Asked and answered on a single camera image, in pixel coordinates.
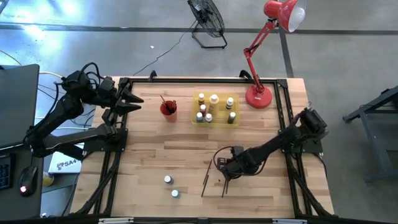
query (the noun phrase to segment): concrete floor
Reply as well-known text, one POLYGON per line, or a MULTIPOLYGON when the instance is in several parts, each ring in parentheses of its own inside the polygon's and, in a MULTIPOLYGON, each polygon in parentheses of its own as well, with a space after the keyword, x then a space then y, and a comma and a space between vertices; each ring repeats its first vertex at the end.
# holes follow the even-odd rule
MULTIPOLYGON (((261 28, 266 21, 264 1, 214 0, 226 28, 261 28)), ((395 0, 308 0, 307 17, 300 29, 398 30, 395 0)), ((189 27, 194 17, 186 0, 10 0, 0 22, 72 24, 115 27, 189 27)), ((0 30, 0 49, 22 64, 38 63, 41 71, 62 75, 96 62, 102 75, 132 75, 168 50, 179 32, 64 32, 0 30)), ((206 34, 206 43, 217 42, 206 34)), ((248 69, 243 56, 256 34, 226 33, 224 50, 203 50, 187 34, 181 43, 157 63, 140 73, 156 70, 161 76, 227 76, 248 69)), ((360 121, 345 124, 341 117, 398 83, 396 35, 287 35, 294 77, 305 80, 313 107, 328 123, 323 140, 328 183, 337 215, 396 222, 398 181, 365 184, 363 177, 376 171, 368 140, 360 121)), ((270 34, 254 58, 261 77, 286 77, 279 34, 270 34)), ((0 55, 1 64, 14 62, 0 55)), ((42 76, 52 87, 56 78, 42 76)), ((38 93, 37 113, 42 116, 52 99, 38 93)), ((85 118, 78 118, 84 123, 85 118)), ((62 177, 63 185, 74 175, 62 177)), ((71 187, 43 194, 42 212, 60 215, 71 187)))

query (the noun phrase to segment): yellow tray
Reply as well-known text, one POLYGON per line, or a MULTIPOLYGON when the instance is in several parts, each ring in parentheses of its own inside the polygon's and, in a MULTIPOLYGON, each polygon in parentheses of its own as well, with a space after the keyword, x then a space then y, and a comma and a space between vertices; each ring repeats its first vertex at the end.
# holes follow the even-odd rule
POLYGON ((236 93, 217 93, 217 92, 195 92, 193 94, 191 122, 199 127, 215 127, 215 128, 236 128, 239 125, 239 95, 236 93), (200 105, 198 103, 199 93, 205 94, 206 113, 209 108, 209 98, 216 94, 220 99, 217 104, 217 112, 214 115, 211 123, 206 123, 205 117, 202 122, 197 122, 197 113, 200 112, 200 105), (234 99, 234 103, 230 110, 226 109, 226 101, 229 97, 234 99), (228 124, 228 117, 230 112, 235 112, 235 120, 232 124, 228 124))

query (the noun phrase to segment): wooden table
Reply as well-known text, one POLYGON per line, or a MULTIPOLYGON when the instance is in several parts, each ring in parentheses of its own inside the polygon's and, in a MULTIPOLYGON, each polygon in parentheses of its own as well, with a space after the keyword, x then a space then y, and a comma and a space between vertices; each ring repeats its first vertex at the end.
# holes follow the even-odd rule
MULTIPOLYGON (((113 77, 116 83, 119 77, 113 77)), ((304 81, 289 78, 294 114, 308 103, 304 81)), ((292 199, 284 155, 274 152, 264 170, 255 177, 241 177, 229 183, 228 194, 221 198, 224 178, 213 165, 205 195, 202 183, 215 151, 224 146, 247 147, 264 144, 279 129, 275 98, 266 109, 257 110, 245 101, 248 84, 135 83, 133 93, 145 103, 129 114, 129 137, 122 153, 114 195, 112 216, 134 217, 293 217, 292 199), (241 122, 237 128, 196 127, 190 121, 195 91, 237 93, 240 96, 241 122), (160 96, 178 105, 176 123, 168 123, 159 111, 160 96), (164 176, 174 178, 173 185, 164 176), (172 189, 181 192, 172 198, 172 189)), ((281 91, 283 108, 285 100, 281 91)), ((95 111, 93 126, 103 123, 103 109, 95 111)), ((230 156, 228 152, 220 156, 230 156)), ((77 211, 98 185, 104 153, 95 152, 83 161, 71 211, 77 211)), ((303 155, 307 184, 314 196, 333 213, 322 163, 312 154, 303 155)), ((103 207, 108 191, 105 190, 103 207)), ((301 191, 300 208, 304 211, 301 191)))

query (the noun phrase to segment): chopstick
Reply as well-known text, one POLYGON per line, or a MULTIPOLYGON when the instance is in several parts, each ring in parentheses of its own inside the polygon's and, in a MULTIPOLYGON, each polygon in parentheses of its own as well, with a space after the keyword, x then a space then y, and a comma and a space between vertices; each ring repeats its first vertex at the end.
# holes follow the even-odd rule
POLYGON ((174 113, 174 110, 172 110, 172 109, 169 108, 169 106, 167 105, 167 103, 166 103, 166 101, 164 100, 163 96, 161 95, 160 97, 161 97, 162 100, 163 100, 163 104, 165 105, 166 110, 167 110, 170 114, 174 113))

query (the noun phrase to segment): lamp arm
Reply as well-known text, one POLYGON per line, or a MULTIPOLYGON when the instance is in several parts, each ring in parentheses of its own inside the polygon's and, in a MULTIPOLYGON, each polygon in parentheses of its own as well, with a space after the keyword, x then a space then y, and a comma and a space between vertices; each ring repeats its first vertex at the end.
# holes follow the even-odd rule
POLYGON ((270 32, 272 32, 277 26, 278 26, 278 23, 275 20, 268 21, 264 25, 264 27, 260 30, 260 33, 254 39, 254 41, 250 45, 250 47, 243 50, 244 56, 246 57, 246 60, 248 61, 248 64, 249 64, 251 75, 253 76, 254 81, 256 83, 256 91, 259 93, 264 91, 264 87, 260 82, 260 78, 258 77, 256 70, 254 69, 254 65, 251 61, 251 57, 253 56, 253 54, 255 53, 257 48, 262 44, 262 42, 267 37, 267 35, 270 32))

